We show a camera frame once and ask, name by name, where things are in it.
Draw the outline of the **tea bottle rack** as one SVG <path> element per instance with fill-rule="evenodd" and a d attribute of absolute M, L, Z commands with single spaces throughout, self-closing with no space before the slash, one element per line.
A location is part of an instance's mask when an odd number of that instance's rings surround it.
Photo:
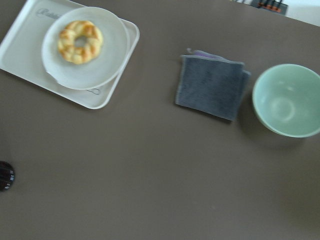
<path fill-rule="evenodd" d="M 6 161 L 0 162 L 0 191 L 4 192 L 10 189 L 15 181 L 15 170 L 11 164 Z"/>

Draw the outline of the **cream serving tray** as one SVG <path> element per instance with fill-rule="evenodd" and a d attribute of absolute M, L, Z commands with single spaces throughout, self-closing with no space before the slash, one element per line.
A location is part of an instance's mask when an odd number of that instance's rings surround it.
<path fill-rule="evenodd" d="M 110 100 L 122 72 L 108 83 L 88 90 L 59 85 L 46 73 L 41 59 L 41 44 L 46 31 L 63 14 L 82 9 L 70 0 L 28 0 L 0 45 L 0 68 L 88 109 L 100 109 Z"/>

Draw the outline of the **grey folded cloth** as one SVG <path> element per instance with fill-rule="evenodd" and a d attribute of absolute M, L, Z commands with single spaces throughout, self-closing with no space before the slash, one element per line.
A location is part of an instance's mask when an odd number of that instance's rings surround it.
<path fill-rule="evenodd" d="M 251 77 L 245 64 L 202 50 L 190 50 L 180 57 L 182 66 L 175 103 L 235 120 Z"/>

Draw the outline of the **white round plate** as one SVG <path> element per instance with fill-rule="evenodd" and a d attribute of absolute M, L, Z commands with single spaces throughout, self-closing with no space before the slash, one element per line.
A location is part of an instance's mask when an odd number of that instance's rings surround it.
<path fill-rule="evenodd" d="M 59 33 L 70 22 L 90 21 L 103 36 L 97 58 L 74 64 L 63 59 L 58 52 Z M 42 62 L 45 71 L 58 84 L 74 89 L 97 88 L 111 81 L 120 71 L 130 48 L 128 31 L 114 13 L 99 7 L 81 7 L 63 14 L 48 29 L 42 43 Z"/>

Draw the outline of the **green bowl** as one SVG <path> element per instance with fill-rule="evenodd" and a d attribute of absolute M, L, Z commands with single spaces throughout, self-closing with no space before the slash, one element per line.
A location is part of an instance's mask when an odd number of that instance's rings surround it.
<path fill-rule="evenodd" d="M 297 64 L 264 71 L 252 90 L 253 109 L 272 132 L 293 138 L 320 132 L 320 76 Z"/>

